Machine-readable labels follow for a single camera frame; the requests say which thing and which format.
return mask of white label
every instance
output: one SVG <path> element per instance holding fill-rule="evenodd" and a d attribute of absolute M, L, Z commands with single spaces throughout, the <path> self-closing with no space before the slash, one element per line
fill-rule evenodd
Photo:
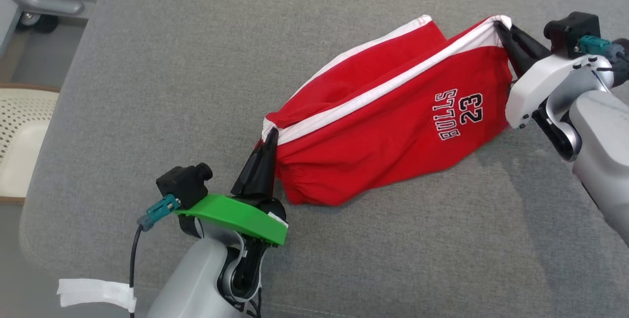
<path fill-rule="evenodd" d="M 283 219 L 280 219 L 276 214 L 269 212 L 269 216 L 272 217 L 272 219 L 275 219 L 277 222 L 286 226 L 286 229 L 288 229 L 288 224 Z"/>

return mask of beige basket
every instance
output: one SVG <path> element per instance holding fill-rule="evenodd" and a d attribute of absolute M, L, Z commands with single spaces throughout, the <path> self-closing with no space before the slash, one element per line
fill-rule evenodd
<path fill-rule="evenodd" d="M 0 202 L 23 203 L 58 89 L 0 85 Z"/>

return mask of robotic arm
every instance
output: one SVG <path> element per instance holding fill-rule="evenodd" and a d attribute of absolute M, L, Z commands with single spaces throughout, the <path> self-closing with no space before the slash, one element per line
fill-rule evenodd
<path fill-rule="evenodd" d="M 629 107 L 610 92 L 629 79 L 629 41 L 601 39 L 598 17 L 579 12 L 546 25 L 550 51 L 515 26 L 496 29 L 519 78 L 507 121 L 537 123 L 629 246 Z"/>

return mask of padded tabletop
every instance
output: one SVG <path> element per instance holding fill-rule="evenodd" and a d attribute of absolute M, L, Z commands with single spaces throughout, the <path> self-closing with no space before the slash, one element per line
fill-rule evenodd
<path fill-rule="evenodd" d="M 337 54 L 422 14 L 447 37 L 506 14 L 546 42 L 546 22 L 573 11 L 629 36 L 626 0 L 99 0 L 41 148 L 22 249 L 54 275 L 126 282 L 155 179 L 205 162 L 210 190 L 228 193 L 263 117 Z M 629 102 L 629 87 L 615 94 Z M 533 125 L 338 208 L 276 192 L 290 227 L 264 261 L 266 317 L 629 312 L 629 249 Z M 175 216 L 140 237 L 139 317 L 194 241 Z"/>

